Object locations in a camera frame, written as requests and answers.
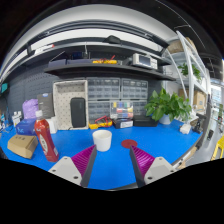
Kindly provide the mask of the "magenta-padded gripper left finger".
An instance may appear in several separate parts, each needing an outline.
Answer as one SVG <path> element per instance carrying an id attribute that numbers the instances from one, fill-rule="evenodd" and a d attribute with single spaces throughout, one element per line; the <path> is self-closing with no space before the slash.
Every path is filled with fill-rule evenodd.
<path id="1" fill-rule="evenodd" d="M 73 157 L 62 157 L 49 172 L 76 185 L 87 187 L 96 155 L 96 146 L 90 146 Z"/>

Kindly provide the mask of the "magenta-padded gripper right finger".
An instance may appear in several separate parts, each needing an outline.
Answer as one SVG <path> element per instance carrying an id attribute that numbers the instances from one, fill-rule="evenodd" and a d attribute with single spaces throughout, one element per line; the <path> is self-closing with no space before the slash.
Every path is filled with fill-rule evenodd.
<path id="1" fill-rule="evenodd" d="M 175 168 L 163 157 L 153 157 L 144 150 L 130 146 L 136 183 L 143 187 L 175 172 Z"/>

